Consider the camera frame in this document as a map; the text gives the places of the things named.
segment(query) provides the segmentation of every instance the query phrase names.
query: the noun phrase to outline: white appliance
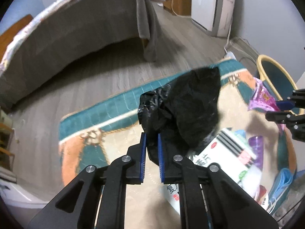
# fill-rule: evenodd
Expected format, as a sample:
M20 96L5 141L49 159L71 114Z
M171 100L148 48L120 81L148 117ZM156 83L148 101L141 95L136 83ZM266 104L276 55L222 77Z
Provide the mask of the white appliance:
M30 220L47 205L36 196L30 194L16 183L16 175L0 166L0 196L10 213L23 228L27 228Z
M235 0L192 0L192 19L206 34L227 37Z

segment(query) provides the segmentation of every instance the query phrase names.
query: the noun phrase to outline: area rug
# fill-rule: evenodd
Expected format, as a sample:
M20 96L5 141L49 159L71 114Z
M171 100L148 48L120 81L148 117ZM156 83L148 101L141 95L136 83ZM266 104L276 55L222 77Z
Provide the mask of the area rug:
M295 173L296 160L290 132L285 130L280 133L275 123L266 121L264 113L248 111L255 81L241 63L230 59L214 66L220 70L222 84L218 101L221 118L219 130L232 127L233 130L245 130L247 138L256 135L264 137L261 184L269 192L279 170L289 168ZM181 74L144 84L64 117L59 126L59 153L64 185L86 166L106 166L126 154L129 146L137 144L143 131L137 117L140 95ZM160 191L162 185L159 168L148 157L146 159L144 183L127 187L125 226L155 228L151 225L160 223L164 226L158 228L175 228L174 223L169 225L166 222L168 212L161 213L167 205Z

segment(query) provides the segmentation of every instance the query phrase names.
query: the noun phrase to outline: wooden floor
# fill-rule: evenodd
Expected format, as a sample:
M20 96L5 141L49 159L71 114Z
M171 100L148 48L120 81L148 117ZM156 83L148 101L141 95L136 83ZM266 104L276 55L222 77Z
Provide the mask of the wooden floor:
M58 126L63 116L150 80L210 65L224 56L225 39L207 36L189 18L173 16L158 6L155 10L163 29L158 61L143 59L139 39L109 45L74 61L14 107L19 143L13 141L10 147L16 154L13 172L29 192L48 200L63 188L58 153ZM255 72L252 62L242 62Z

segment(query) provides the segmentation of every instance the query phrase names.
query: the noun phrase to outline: bedspread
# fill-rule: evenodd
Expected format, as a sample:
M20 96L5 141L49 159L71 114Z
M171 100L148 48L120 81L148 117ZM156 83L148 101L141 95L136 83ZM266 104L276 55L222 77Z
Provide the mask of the bedspread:
M154 61L160 33L150 0L57 0L8 45L0 63L0 106L10 108L69 63L111 43L147 39L144 58Z

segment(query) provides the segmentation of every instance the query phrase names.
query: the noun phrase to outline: trash bag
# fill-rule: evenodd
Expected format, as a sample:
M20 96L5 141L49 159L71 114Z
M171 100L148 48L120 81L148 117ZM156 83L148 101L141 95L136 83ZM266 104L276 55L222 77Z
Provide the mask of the trash bag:
M199 154L213 140L220 86L219 69L204 67L140 96L138 118L152 162L159 163L157 135L161 131L163 147L183 156L190 150Z

